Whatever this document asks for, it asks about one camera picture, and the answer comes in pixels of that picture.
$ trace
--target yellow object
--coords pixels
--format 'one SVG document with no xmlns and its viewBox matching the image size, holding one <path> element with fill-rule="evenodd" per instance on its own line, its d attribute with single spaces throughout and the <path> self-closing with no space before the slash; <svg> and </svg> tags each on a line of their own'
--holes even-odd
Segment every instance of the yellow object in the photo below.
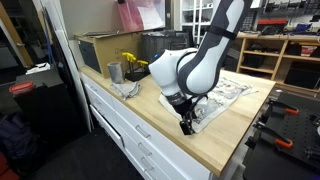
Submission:
<svg viewBox="0 0 320 180">
<path fill-rule="evenodd" d="M 122 56 L 126 56 L 127 57 L 127 61 L 129 61 L 129 62 L 134 62 L 135 60 L 137 60 L 137 58 L 134 57 L 133 54 L 128 53 L 128 52 L 122 53 Z"/>
<path fill-rule="evenodd" d="M 148 65 L 148 62 L 144 60 L 138 60 L 137 62 L 140 63 L 140 66 L 142 67 L 144 67 L 145 65 Z"/>
<path fill-rule="evenodd" d="M 291 42 L 290 44 L 299 44 L 301 46 L 320 46 L 320 43 L 316 42 Z"/>
</svg>

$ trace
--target drawer handle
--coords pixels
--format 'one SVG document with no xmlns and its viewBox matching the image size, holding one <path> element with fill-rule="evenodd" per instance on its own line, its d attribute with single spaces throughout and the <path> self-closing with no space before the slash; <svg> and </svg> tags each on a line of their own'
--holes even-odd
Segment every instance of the drawer handle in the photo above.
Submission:
<svg viewBox="0 0 320 180">
<path fill-rule="evenodd" d="M 151 180 L 156 180 L 156 178 L 154 178 L 150 173 L 149 173 L 149 171 L 148 170 L 144 170 L 143 171 Z"/>
<path fill-rule="evenodd" d="M 90 89 L 92 89 L 93 91 L 98 91 L 96 88 L 94 88 L 94 86 L 90 86 Z"/>
<path fill-rule="evenodd" d="M 98 105 L 101 105 L 101 102 L 98 101 L 98 99 L 94 99 L 94 101 L 95 101 Z"/>
<path fill-rule="evenodd" d="M 138 147 L 146 156 L 150 156 L 152 154 L 146 147 L 144 147 L 144 145 L 142 145 L 142 143 L 139 143 Z"/>
<path fill-rule="evenodd" d="M 145 166 L 145 171 L 151 171 L 151 170 L 153 170 L 154 168 L 153 168 L 153 166 L 151 166 L 149 163 L 148 163 L 148 161 L 146 160 L 146 158 L 144 158 L 144 157 L 142 157 L 141 158 L 141 162 L 142 162 L 142 164 Z"/>
<path fill-rule="evenodd" d="M 150 134 L 146 133 L 139 125 L 136 126 L 136 130 L 145 138 L 150 137 Z"/>
</svg>

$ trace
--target cabinet drawer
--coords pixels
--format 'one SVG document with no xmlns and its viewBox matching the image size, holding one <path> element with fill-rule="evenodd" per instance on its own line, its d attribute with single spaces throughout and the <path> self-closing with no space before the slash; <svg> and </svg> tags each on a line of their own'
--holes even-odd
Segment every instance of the cabinet drawer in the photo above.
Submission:
<svg viewBox="0 0 320 180">
<path fill-rule="evenodd" d="M 123 131 L 128 132 L 137 143 L 143 140 L 142 142 L 145 142 L 143 144 L 150 148 L 150 151 L 154 149 L 154 161 L 170 178 L 177 179 L 175 175 L 178 174 L 178 177 L 184 179 L 209 179 L 210 171 L 202 164 L 147 124 L 120 101 L 113 98 L 113 104 L 118 123 Z"/>
<path fill-rule="evenodd" d="M 99 112 L 90 105 L 90 109 L 92 114 L 96 117 L 97 121 L 99 122 L 100 126 L 109 134 L 109 136 L 113 139 L 113 141 L 120 147 L 123 148 L 122 138 L 121 136 L 114 130 L 109 123 L 105 121 L 105 119 L 99 114 Z"/>
<path fill-rule="evenodd" d="M 112 104 L 112 96 L 106 90 L 104 90 L 101 86 L 91 80 L 88 76 L 82 73 L 82 79 L 88 88 L 93 92 L 98 94 L 109 106 L 113 106 Z"/>
<path fill-rule="evenodd" d="M 115 129 L 118 129 L 118 122 L 113 108 L 110 107 L 98 94 L 92 91 L 87 84 L 85 84 L 85 88 L 91 104 Z"/>
<path fill-rule="evenodd" d="M 147 159 L 155 162 L 155 164 L 157 164 L 159 168 L 162 169 L 169 177 L 174 177 L 176 180 L 187 179 L 187 177 L 181 174 L 182 171 L 179 171 L 179 167 L 176 167 L 173 162 L 170 162 L 170 160 L 166 159 L 165 155 L 158 151 L 154 146 L 146 142 L 143 138 L 139 137 L 138 132 L 134 129 L 134 127 L 129 125 L 121 115 L 116 113 L 116 116 L 120 128 L 123 130 L 123 132 L 130 134 L 130 137 L 136 143 L 140 153 L 144 154 Z"/>
<path fill-rule="evenodd" d="M 138 145 L 126 133 L 123 134 L 124 151 L 136 169 L 145 179 L 169 179 L 168 176 L 155 164 L 148 159 L 138 148 Z"/>
</svg>

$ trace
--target cardboard box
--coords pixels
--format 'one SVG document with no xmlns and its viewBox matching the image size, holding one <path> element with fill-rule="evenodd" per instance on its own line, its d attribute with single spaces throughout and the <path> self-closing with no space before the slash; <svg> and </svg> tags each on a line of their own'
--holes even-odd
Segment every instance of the cardboard box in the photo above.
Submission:
<svg viewBox="0 0 320 180">
<path fill-rule="evenodd" d="M 137 59 L 141 57 L 141 34 L 135 32 L 94 37 L 76 36 L 76 38 L 92 43 L 100 66 L 100 74 L 104 78 L 109 78 L 108 63 L 122 62 L 123 69 L 129 69 L 126 58 L 121 55 L 123 52 L 130 52 Z"/>
</svg>

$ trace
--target paper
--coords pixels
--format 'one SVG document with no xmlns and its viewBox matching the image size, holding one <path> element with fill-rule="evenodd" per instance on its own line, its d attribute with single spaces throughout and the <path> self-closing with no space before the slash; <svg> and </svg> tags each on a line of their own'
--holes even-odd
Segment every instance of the paper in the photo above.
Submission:
<svg viewBox="0 0 320 180">
<path fill-rule="evenodd" d="M 32 73 L 37 73 L 41 71 L 46 71 L 50 69 L 50 64 L 49 63 L 41 63 L 41 64 L 36 64 L 36 67 L 29 69 L 26 74 L 32 74 Z"/>
<path fill-rule="evenodd" d="M 144 29 L 164 27 L 164 22 L 154 7 L 138 7 Z"/>
<path fill-rule="evenodd" d="M 257 92 L 257 90 L 253 89 L 250 85 L 220 77 L 216 87 L 208 93 L 206 104 L 198 104 L 195 107 L 195 111 L 200 113 L 197 114 L 198 118 L 192 122 L 194 131 L 199 133 L 214 118 L 227 110 L 239 96 L 254 92 Z M 159 101 L 178 120 L 182 120 L 180 114 L 175 112 L 163 95 L 160 95 Z"/>
</svg>

